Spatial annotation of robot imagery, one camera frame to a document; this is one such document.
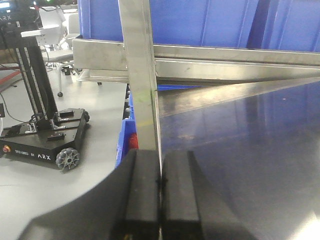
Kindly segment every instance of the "arx logo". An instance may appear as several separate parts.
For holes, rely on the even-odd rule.
[[[46,160],[51,160],[50,156],[44,155],[44,154],[38,154],[38,159],[46,159]]]
[[[0,16],[0,21],[7,21],[7,20],[12,20],[10,15],[6,15],[6,16]]]

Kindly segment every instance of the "stainless steel sheet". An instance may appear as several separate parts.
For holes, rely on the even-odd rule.
[[[262,85],[161,92],[162,154],[194,151],[257,239],[320,239],[320,82]]]

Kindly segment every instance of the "blue plastic bin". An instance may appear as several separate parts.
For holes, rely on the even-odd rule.
[[[130,108],[129,119],[135,119],[134,100],[132,98],[132,94],[129,95],[129,108]]]
[[[260,0],[247,47],[320,52],[320,1]]]
[[[259,0],[150,0],[156,44],[240,47]],[[118,0],[78,0],[84,39],[122,41]]]
[[[191,85],[164,85],[159,84],[157,86],[158,91],[168,91],[168,90],[179,90],[179,89],[192,89],[198,88],[199,86],[191,86]]]
[[[127,155],[129,151],[129,139],[130,136],[136,133],[136,123],[133,119],[124,119],[122,120],[121,132],[119,134],[118,144],[116,146],[116,163],[117,167],[122,159]]]

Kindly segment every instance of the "metal frame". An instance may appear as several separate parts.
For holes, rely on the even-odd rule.
[[[155,54],[149,0],[118,0],[139,148],[159,150]]]
[[[149,0],[118,0],[124,41],[73,40],[82,81],[130,83],[139,147],[159,147],[157,83],[212,86],[320,77],[320,53],[153,44]]]
[[[122,42],[75,39],[74,60],[90,69],[83,81],[127,83]],[[158,83],[216,85],[320,76],[320,54],[274,50],[154,45]]]

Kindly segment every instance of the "black vertical column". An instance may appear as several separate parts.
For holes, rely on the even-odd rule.
[[[15,53],[33,112],[45,114],[46,120],[52,119],[58,110],[40,48],[21,47]]]

